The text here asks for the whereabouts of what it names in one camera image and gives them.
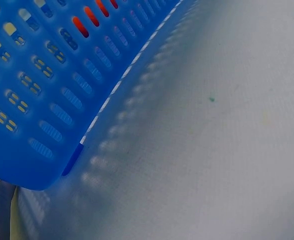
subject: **perforated plastic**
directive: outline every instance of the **perforated plastic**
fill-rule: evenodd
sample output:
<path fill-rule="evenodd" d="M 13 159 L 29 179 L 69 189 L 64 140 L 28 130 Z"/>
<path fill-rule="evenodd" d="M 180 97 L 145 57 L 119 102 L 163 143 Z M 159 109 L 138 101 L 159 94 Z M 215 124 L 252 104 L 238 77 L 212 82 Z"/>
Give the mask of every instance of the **perforated plastic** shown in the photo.
<path fill-rule="evenodd" d="M 177 0 L 0 0 L 0 179 L 35 190 L 65 169 Z"/>

